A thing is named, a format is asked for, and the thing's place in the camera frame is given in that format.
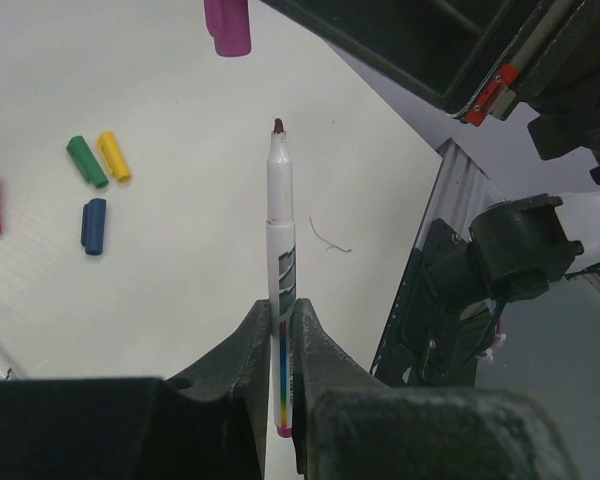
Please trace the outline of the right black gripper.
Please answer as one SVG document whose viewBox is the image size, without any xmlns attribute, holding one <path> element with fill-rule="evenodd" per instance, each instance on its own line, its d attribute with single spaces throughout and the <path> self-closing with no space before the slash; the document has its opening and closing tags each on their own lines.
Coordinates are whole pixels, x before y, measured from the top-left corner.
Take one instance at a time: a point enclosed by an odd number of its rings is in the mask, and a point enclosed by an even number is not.
<svg viewBox="0 0 600 480">
<path fill-rule="evenodd" d="M 584 147 L 600 185 L 600 1 L 577 1 L 515 88 L 538 117 L 528 124 L 543 160 Z"/>
</svg>

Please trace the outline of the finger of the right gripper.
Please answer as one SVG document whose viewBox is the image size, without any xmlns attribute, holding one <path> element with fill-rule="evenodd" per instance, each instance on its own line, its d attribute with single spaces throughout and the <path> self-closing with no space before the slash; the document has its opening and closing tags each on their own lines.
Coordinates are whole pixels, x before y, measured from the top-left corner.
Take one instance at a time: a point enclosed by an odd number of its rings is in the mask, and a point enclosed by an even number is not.
<svg viewBox="0 0 600 480">
<path fill-rule="evenodd" d="M 269 5 L 435 108 L 460 115 L 550 4 L 295 0 Z"/>
</svg>

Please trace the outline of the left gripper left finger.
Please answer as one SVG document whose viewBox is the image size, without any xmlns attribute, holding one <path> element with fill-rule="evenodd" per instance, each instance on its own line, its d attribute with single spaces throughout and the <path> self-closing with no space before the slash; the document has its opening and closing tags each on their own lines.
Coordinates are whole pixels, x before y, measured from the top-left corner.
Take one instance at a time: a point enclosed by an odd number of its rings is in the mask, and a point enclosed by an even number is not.
<svg viewBox="0 0 600 480">
<path fill-rule="evenodd" d="M 269 305 L 169 379 L 0 381 L 0 479 L 260 479 Z"/>
</svg>

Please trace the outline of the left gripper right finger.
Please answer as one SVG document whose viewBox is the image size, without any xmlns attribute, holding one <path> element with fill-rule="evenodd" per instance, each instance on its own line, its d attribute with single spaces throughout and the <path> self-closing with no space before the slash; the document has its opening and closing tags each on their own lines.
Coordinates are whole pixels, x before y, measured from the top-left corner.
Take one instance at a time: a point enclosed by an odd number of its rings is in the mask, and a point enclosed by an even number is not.
<svg viewBox="0 0 600 480">
<path fill-rule="evenodd" d="M 555 423 L 507 390 L 391 388 L 292 314 L 296 468 L 306 479 L 576 479 Z"/>
</svg>

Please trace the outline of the purple-end white marker pen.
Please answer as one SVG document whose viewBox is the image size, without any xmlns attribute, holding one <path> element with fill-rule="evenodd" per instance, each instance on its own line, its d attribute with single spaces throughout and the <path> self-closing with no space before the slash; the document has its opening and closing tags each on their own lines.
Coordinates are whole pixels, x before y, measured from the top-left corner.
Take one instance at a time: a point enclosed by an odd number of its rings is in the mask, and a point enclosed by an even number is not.
<svg viewBox="0 0 600 480">
<path fill-rule="evenodd" d="M 276 118 L 266 161 L 266 258 L 271 324 L 273 414 L 278 435 L 292 436 L 291 316 L 296 301 L 296 227 L 293 166 L 283 121 Z"/>
</svg>

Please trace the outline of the purple pen cap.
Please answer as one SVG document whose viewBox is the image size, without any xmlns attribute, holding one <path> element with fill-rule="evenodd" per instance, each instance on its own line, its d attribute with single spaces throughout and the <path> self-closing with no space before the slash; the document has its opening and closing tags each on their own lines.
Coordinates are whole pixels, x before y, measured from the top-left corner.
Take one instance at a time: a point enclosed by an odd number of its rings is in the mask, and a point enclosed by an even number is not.
<svg viewBox="0 0 600 480">
<path fill-rule="evenodd" d="M 247 0 L 204 0 L 205 23 L 221 57 L 242 57 L 251 52 Z"/>
</svg>

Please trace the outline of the yellow pen cap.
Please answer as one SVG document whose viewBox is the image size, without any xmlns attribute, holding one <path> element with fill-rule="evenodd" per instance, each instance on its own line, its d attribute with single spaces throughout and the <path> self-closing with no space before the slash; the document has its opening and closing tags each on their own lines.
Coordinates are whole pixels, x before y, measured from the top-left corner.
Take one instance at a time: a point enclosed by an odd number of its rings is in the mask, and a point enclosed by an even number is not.
<svg viewBox="0 0 600 480">
<path fill-rule="evenodd" d="M 112 131 L 100 134 L 96 141 L 97 149 L 109 173 L 119 182 L 131 179 L 131 171 Z"/>
</svg>

